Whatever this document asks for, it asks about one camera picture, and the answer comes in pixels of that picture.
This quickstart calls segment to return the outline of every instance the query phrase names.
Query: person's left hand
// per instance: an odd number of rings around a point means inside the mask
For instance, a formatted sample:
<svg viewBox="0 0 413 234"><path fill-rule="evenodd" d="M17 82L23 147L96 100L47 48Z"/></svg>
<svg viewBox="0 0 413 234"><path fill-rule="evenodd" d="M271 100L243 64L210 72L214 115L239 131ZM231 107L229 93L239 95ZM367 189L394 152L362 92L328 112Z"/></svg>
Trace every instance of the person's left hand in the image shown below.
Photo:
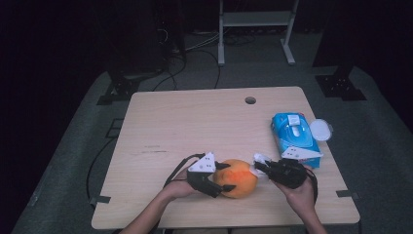
<svg viewBox="0 0 413 234"><path fill-rule="evenodd" d="M187 197L198 192L186 181L187 170L188 167L180 171L178 175L176 175L176 177L164 188L165 192L167 192L169 196L173 197L173 199Z"/></svg>

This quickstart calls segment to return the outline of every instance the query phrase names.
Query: blue wet wipes package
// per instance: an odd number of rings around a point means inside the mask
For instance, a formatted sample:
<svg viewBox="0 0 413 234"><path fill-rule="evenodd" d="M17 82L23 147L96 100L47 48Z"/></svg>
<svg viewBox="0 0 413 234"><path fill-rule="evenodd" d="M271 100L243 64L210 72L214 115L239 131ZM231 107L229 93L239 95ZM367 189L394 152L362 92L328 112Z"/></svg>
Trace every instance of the blue wet wipes package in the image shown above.
<svg viewBox="0 0 413 234"><path fill-rule="evenodd" d="M272 130L283 158L297 159L312 168L319 168L322 153L302 113L278 113Z"/></svg>

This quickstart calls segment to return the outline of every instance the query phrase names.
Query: table top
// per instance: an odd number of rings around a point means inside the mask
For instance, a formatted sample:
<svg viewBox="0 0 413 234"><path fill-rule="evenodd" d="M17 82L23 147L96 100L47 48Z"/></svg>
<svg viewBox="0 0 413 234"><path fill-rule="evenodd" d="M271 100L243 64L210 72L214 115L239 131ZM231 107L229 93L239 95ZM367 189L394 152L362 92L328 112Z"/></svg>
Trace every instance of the table top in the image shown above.
<svg viewBox="0 0 413 234"><path fill-rule="evenodd" d="M123 228L162 189L182 159L212 151L215 160L252 163L254 153L274 161L280 154L270 125L279 112L301 112L309 123L315 115L299 87L247 88L136 93L132 96L92 220L95 229ZM324 224L359 221L326 142L315 169L319 180L316 210ZM160 228L283 226L302 224L280 190L260 179L242 199L195 194L171 202Z"/></svg>

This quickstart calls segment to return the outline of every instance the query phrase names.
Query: white metal frame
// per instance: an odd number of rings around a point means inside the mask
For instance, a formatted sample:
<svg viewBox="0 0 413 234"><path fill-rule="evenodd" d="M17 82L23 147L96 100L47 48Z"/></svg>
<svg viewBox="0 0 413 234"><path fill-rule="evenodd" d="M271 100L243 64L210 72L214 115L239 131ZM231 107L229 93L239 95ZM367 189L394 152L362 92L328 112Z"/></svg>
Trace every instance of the white metal frame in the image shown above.
<svg viewBox="0 0 413 234"><path fill-rule="evenodd" d="M282 12L237 12L225 13L224 0L219 1L219 43L218 43L218 64L225 64L224 56L224 27L227 26L273 26L286 25L285 38L281 39L282 49L285 53L288 64L294 65L295 59L289 49L288 43L294 24L299 0L294 0L291 11Z"/></svg>

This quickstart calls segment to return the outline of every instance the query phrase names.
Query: white open lid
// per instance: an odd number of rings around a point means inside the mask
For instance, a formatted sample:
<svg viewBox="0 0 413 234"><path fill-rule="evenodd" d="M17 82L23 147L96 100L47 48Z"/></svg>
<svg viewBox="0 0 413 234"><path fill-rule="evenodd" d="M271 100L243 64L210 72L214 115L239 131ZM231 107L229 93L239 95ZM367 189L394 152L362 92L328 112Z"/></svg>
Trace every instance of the white open lid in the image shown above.
<svg viewBox="0 0 413 234"><path fill-rule="evenodd" d="M310 130L313 138L319 141L329 140L332 136L331 126L322 119L316 119L310 124Z"/></svg>

